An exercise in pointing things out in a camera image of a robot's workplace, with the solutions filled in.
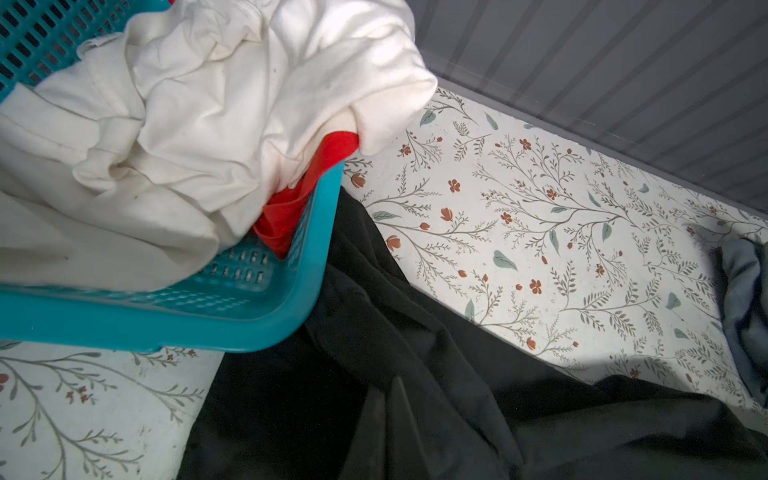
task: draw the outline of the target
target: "red cloth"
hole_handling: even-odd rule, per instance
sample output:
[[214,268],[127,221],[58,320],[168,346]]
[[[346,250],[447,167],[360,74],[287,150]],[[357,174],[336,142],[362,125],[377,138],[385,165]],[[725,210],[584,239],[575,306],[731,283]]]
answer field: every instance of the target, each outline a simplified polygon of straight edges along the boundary
[[357,145],[357,134],[348,131],[327,134],[296,187],[277,192],[266,203],[261,217],[253,225],[253,231],[278,258],[283,259],[288,255],[307,197],[317,181],[329,168],[355,153]]

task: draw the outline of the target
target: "white cloth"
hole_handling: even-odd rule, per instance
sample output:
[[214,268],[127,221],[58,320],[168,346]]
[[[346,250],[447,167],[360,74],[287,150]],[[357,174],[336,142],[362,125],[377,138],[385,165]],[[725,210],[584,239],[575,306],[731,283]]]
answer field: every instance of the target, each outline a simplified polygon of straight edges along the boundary
[[437,85],[402,0],[178,0],[0,104],[0,283],[164,288],[323,136],[380,151]]

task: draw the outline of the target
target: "gray paneled wall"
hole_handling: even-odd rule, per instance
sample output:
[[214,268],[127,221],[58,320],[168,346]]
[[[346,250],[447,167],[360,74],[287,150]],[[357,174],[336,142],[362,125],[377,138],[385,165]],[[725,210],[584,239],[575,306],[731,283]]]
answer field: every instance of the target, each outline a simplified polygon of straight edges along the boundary
[[428,66],[768,211],[768,0],[408,0]]

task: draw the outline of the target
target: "floral pattern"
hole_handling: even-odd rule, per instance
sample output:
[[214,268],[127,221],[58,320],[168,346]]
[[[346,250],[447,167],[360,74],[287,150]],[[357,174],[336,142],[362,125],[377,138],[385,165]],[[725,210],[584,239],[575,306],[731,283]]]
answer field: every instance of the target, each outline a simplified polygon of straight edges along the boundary
[[712,256],[768,239],[764,219],[442,88],[347,168],[403,272],[438,301],[577,379],[704,393],[768,432],[722,334]]
[[221,356],[0,340],[0,479],[175,478]]

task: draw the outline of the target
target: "crumpled white fabric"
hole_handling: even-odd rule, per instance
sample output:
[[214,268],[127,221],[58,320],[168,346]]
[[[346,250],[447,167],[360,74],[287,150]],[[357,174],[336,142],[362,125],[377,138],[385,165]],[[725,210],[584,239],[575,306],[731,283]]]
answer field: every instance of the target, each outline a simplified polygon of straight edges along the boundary
[[234,245],[323,136],[381,150],[437,82],[402,0],[178,0],[0,104],[0,283],[151,291]]

